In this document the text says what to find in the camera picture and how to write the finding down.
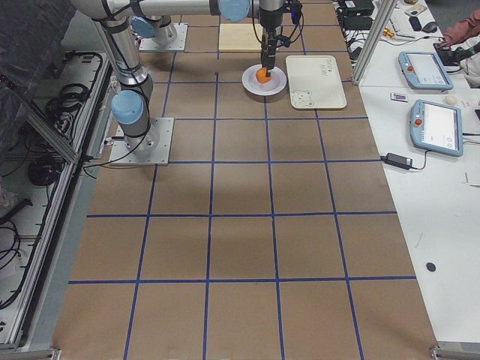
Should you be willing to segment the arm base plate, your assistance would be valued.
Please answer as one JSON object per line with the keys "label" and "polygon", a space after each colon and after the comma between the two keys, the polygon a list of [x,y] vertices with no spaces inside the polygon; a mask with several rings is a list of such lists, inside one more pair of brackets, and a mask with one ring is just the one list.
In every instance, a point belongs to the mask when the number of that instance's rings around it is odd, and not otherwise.
{"label": "arm base plate", "polygon": [[145,138],[125,138],[120,125],[115,135],[109,156],[109,165],[122,166],[166,166],[170,159],[174,118],[151,118],[151,127]]}
{"label": "arm base plate", "polygon": [[188,33],[187,23],[170,23],[159,28],[152,38],[143,38],[139,44],[139,51],[143,53],[183,52],[186,46]]}

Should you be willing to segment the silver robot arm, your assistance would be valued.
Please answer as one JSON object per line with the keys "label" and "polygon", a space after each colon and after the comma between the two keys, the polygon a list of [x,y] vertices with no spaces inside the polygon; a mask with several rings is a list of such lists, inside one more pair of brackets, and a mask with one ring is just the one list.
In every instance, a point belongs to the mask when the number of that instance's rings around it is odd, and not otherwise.
{"label": "silver robot arm", "polygon": [[[220,15],[220,1],[130,1],[138,16]],[[278,30],[282,23],[284,1],[247,1],[247,16],[258,19],[262,26],[261,65],[269,77],[275,66]]]}
{"label": "silver robot arm", "polygon": [[140,3],[129,1],[117,10],[109,1],[73,1],[72,4],[95,22],[118,77],[121,91],[112,98],[111,110],[123,131],[127,148],[136,153],[153,150],[159,140],[149,115],[153,80],[141,64],[128,17],[123,14],[131,10],[141,15]]}

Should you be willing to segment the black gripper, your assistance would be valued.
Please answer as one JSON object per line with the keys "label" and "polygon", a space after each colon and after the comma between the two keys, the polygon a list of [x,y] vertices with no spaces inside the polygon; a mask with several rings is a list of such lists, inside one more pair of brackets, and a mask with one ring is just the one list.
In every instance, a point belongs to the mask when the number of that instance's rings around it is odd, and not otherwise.
{"label": "black gripper", "polygon": [[265,79],[271,77],[271,71],[275,66],[275,47],[278,46],[278,35],[280,34],[280,27],[265,27],[262,26],[261,37],[261,64]]}

